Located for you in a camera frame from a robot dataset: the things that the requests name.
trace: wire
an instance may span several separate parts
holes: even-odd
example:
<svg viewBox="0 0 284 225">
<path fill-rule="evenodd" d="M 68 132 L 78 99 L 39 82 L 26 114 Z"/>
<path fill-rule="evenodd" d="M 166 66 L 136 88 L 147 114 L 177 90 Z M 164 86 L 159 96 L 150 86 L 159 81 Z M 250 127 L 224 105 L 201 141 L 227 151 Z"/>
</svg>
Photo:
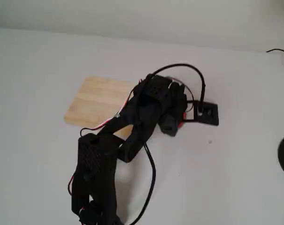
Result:
<svg viewBox="0 0 284 225">
<path fill-rule="evenodd" d="M 191 110 L 193 109 L 193 107 L 194 107 L 194 95 L 193 95 L 191 89 L 190 89 L 184 82 L 182 82 L 181 80 L 179 80 L 179 79 L 177 79 L 177 78 L 174 78 L 174 77 L 172 77 L 172 76 L 167 76 L 167 78 L 170 78 L 170 79 L 172 79 L 172 80 L 174 80 L 174 81 L 176 81 L 176 82 L 179 82 L 179 83 L 183 84 L 184 87 L 186 87 L 187 90 L 190 92 L 191 97 L 192 97 L 192 107 L 191 107 L 189 110 L 185 111 L 186 113 L 188 113 L 188 112 L 191 111 Z"/>
<path fill-rule="evenodd" d="M 183 119 L 183 122 L 185 122 L 185 123 L 193 123 L 193 122 L 197 122 L 197 121 L 194 120 L 194 119 Z"/>
<path fill-rule="evenodd" d="M 175 63 L 175 64 L 170 64 L 170 65 L 164 66 L 164 67 L 154 71 L 152 74 L 157 75 L 159 72 L 166 70 L 166 69 L 169 69 L 169 68 L 173 68 L 173 67 L 188 67 L 188 68 L 191 68 L 192 70 L 196 71 L 198 73 L 198 75 L 200 76 L 200 78 L 201 78 L 201 95 L 200 95 L 199 111 L 202 111 L 202 104 L 203 104 L 203 100 L 204 100 L 206 84 L 204 82 L 204 77 L 203 77 L 202 73 L 195 66 L 188 64 L 188 63 Z"/>
<path fill-rule="evenodd" d="M 144 203 L 144 206 L 141 210 L 141 212 L 139 213 L 138 217 L 130 224 L 130 225 L 135 225 L 143 216 L 149 202 L 150 202 L 150 199 L 151 199 L 151 195 L 152 195 L 152 192 L 153 192 L 153 189 L 154 189 L 154 185 L 155 185 L 155 179 L 156 179 L 156 169 L 155 169 L 155 163 L 154 163 L 154 160 L 152 158 L 152 155 L 150 153 L 150 150 L 148 148 L 148 145 L 146 142 L 143 143 L 143 146 L 144 146 L 144 149 L 146 151 L 146 154 L 149 158 L 149 161 L 150 161 L 150 164 L 151 164 L 151 167 L 152 167 L 152 180 L 151 180 L 151 185 L 150 185 L 150 189 L 149 189 L 149 192 L 148 192 L 148 195 L 147 195 L 147 198 L 145 200 L 145 203 Z"/>
<path fill-rule="evenodd" d="M 70 185 L 71 185 L 71 183 L 72 183 L 72 181 L 73 181 L 73 179 L 74 179 L 74 174 L 75 174 L 75 172 L 73 173 L 73 175 L 72 175 L 72 177 L 71 177 L 71 179 L 70 179 L 70 181 L 69 181 L 69 183 L 68 183 L 68 192 L 69 192 L 70 196 L 72 196 L 72 192 L 71 192 L 71 190 L 70 190 Z"/>
<path fill-rule="evenodd" d="M 281 51 L 284 52 L 284 49 L 280 49 L 280 48 L 274 48 L 274 49 L 270 49 L 268 51 L 266 51 L 267 53 L 273 52 L 273 51 Z"/>
</svg>

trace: black wire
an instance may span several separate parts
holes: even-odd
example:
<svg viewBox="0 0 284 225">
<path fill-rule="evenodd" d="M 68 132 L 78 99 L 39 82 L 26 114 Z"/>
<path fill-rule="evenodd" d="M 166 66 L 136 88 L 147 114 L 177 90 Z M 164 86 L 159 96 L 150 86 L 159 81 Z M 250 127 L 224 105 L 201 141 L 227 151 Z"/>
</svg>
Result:
<svg viewBox="0 0 284 225">
<path fill-rule="evenodd" d="M 94 130 L 99 130 L 100 128 L 103 128 L 104 126 L 105 126 L 105 124 L 103 124 L 101 127 L 98 127 L 98 128 L 96 128 L 96 129 L 84 127 L 84 128 L 82 128 L 82 129 L 80 130 L 80 136 L 82 137 L 82 132 L 83 132 L 84 130 L 94 131 Z"/>
<path fill-rule="evenodd" d="M 135 225 L 143 216 L 149 202 L 150 202 L 150 199 L 151 199 L 151 195 L 152 195 L 152 192 L 153 192 L 153 189 L 154 189 L 154 185 L 155 185 L 155 179 L 156 179 L 156 169 L 155 169 L 155 163 L 154 163 L 154 160 L 152 158 L 152 155 L 150 153 L 150 150 L 147 146 L 147 143 L 144 142 L 143 144 L 144 146 L 144 149 L 147 153 L 147 156 L 149 158 L 149 161 L 150 161 L 150 164 L 151 164 L 151 167 L 152 167 L 152 180 L 151 180 L 151 185 L 150 185 L 150 189 L 149 189 L 149 192 L 148 192 L 148 195 L 147 195 L 147 198 L 145 200 L 145 203 L 144 203 L 144 206 L 141 210 L 141 212 L 139 213 L 138 217 L 130 224 L 130 225 Z"/>
<path fill-rule="evenodd" d="M 193 66 L 191 64 L 188 64 L 188 63 L 175 63 L 175 64 L 170 64 L 170 65 L 167 65 L 165 67 L 162 67 L 162 68 L 154 71 L 152 74 L 156 75 L 156 74 L 158 74 L 159 72 L 161 72 L 161 71 L 163 71 L 165 69 L 169 69 L 169 68 L 173 68 L 173 67 L 188 67 L 188 68 L 191 68 L 194 71 L 196 71 L 198 73 L 198 75 L 200 76 L 202 84 L 201 84 L 201 95 L 200 95 L 199 111 L 202 111 L 202 104 L 203 104 L 203 100 L 204 100 L 206 84 L 204 82 L 204 77 L 203 77 L 202 73 L 195 66 Z"/>
<path fill-rule="evenodd" d="M 273 51 L 281 51 L 284 52 L 284 49 L 280 49 L 280 48 L 274 48 L 274 49 L 270 49 L 268 51 L 266 51 L 267 53 L 273 52 Z"/>
<path fill-rule="evenodd" d="M 190 90 L 190 88 L 188 88 L 188 86 L 186 86 L 185 84 L 183 84 L 183 85 L 188 89 L 188 91 L 191 93 L 191 96 L 192 96 L 192 107 L 189 110 L 185 111 L 186 113 L 188 113 L 194 107 L 194 95 L 193 95 L 192 91 Z"/>
<path fill-rule="evenodd" d="M 203 99 L 204 99 L 204 93 L 205 93 L 205 82 L 204 82 L 204 78 L 203 78 L 203 75 L 202 73 L 194 66 L 190 65 L 190 64 L 187 64 L 187 63 L 177 63 L 177 64 L 171 64 L 171 65 L 168 65 L 168 66 L 165 66 L 165 67 L 162 67 L 158 70 L 156 70 L 154 73 L 151 74 L 150 77 L 148 77 L 146 80 L 145 80 L 145 83 L 143 84 L 141 90 L 139 91 L 138 95 L 136 96 L 136 105 L 138 104 L 138 100 L 140 98 L 140 94 L 141 92 L 143 92 L 144 88 L 146 87 L 146 85 L 148 84 L 148 82 L 152 79 L 152 77 L 154 77 L 155 75 L 157 75 L 159 72 L 165 70 L 165 69 L 168 69 L 168 68 L 172 68 L 172 67 L 189 67 L 193 70 L 195 70 L 200 78 L 201 78 L 201 81 L 202 81 L 202 87 L 201 87 L 201 97 L 200 97 L 200 103 L 202 104 L 203 103 Z M 137 120 L 139 121 L 139 113 L 138 113 L 138 109 L 136 108 L 136 115 L 137 115 Z M 153 192 L 153 189 L 154 189 L 154 185 L 155 185 L 155 179 L 156 179 L 156 169 L 155 169 L 155 163 L 154 163 L 154 160 L 151 156 L 151 153 L 150 153 L 150 150 L 147 146 L 147 143 L 144 142 L 144 140 L 141 138 L 140 134 L 139 134 L 139 131 L 138 131 L 138 135 L 139 135 L 139 138 L 140 140 L 143 142 L 143 146 L 145 148 L 145 151 L 146 151 L 146 154 L 149 158 L 149 161 L 150 161 L 150 164 L 151 164 L 151 167 L 152 167 L 152 180 L 151 180 L 151 185 L 150 185 L 150 189 L 149 189 L 149 192 L 148 192 L 148 195 L 147 195 L 147 198 L 146 198 L 146 201 L 144 203 L 144 206 L 140 212 L 140 214 L 138 215 L 138 217 L 130 224 L 130 225 L 135 225 L 143 216 L 148 204 L 149 204 L 149 201 L 151 199 L 151 195 L 152 195 L 152 192 Z"/>
<path fill-rule="evenodd" d="M 194 119 L 183 119 L 183 122 L 185 122 L 185 123 L 193 123 L 193 122 L 197 122 L 197 121 L 194 120 Z"/>
</svg>

